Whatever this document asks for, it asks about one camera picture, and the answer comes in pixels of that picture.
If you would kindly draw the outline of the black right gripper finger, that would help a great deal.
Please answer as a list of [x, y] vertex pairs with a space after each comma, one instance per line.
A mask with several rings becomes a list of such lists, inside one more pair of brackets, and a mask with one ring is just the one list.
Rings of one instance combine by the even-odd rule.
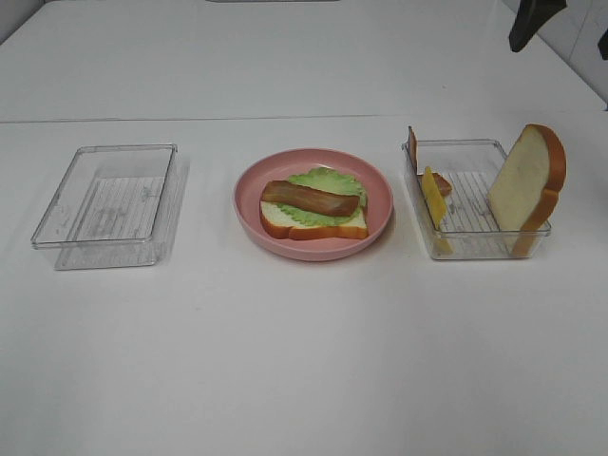
[[508, 35], [510, 49], [520, 52], [547, 21], [566, 8], [566, 0], [521, 0]]
[[598, 52], [603, 61], [608, 60], [608, 29], [603, 32], [598, 40]]

